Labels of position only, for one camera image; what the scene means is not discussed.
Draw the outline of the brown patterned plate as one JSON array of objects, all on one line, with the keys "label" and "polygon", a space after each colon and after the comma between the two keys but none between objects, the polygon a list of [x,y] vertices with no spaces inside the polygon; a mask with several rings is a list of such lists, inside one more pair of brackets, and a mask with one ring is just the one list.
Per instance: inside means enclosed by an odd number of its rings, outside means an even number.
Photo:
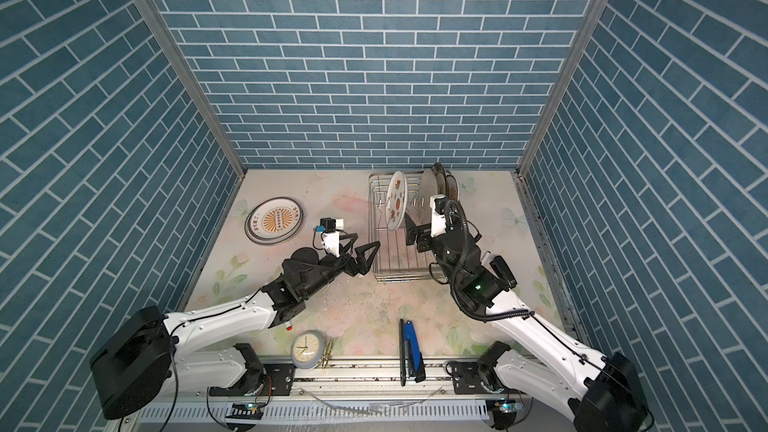
[{"label": "brown patterned plate", "polygon": [[460,190],[459,190],[459,185],[456,177],[453,176],[452,174],[447,174],[445,178],[445,182],[446,182],[447,196],[451,200],[459,201]]}]

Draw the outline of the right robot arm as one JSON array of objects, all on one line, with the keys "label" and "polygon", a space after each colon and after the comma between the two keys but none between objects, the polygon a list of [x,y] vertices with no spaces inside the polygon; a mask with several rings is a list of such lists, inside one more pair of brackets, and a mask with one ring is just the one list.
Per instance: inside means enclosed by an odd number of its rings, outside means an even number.
[{"label": "right robot arm", "polygon": [[517,389],[561,413],[579,431],[646,431],[654,417],[635,365],[621,353],[607,356],[558,329],[515,292],[503,257],[481,252],[478,237],[458,214],[445,229],[405,221],[406,243],[431,253],[460,311],[490,323],[520,344],[522,356],[495,343],[479,361],[486,388]]}]

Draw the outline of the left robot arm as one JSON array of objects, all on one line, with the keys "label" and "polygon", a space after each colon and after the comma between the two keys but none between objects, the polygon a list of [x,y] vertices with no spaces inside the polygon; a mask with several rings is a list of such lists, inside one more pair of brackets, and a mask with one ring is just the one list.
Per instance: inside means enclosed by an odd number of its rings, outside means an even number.
[{"label": "left robot arm", "polygon": [[312,247],[296,250],[275,280],[244,298],[186,313],[164,313],[156,306],[135,312],[90,359],[104,418],[119,420],[137,412],[166,386],[179,392],[181,362],[191,354],[287,323],[339,275],[367,274],[379,242],[358,246],[356,235],[344,238],[348,243],[338,254],[320,257]]}]

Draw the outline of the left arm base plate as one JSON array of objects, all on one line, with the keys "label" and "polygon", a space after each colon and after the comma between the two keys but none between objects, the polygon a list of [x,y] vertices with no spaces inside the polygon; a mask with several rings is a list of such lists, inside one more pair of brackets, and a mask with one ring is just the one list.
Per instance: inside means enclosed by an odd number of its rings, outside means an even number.
[{"label": "left arm base plate", "polygon": [[212,397],[268,397],[289,396],[293,387],[296,367],[292,363],[265,364],[261,369],[247,369],[234,385],[211,387]]}]

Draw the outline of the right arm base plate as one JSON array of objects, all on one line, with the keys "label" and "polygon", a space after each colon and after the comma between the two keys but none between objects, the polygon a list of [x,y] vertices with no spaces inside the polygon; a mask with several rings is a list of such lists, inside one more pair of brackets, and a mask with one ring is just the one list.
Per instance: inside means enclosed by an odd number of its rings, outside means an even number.
[{"label": "right arm base plate", "polygon": [[451,379],[456,395],[510,394],[495,371],[488,365],[474,361],[448,361],[444,370]]}]

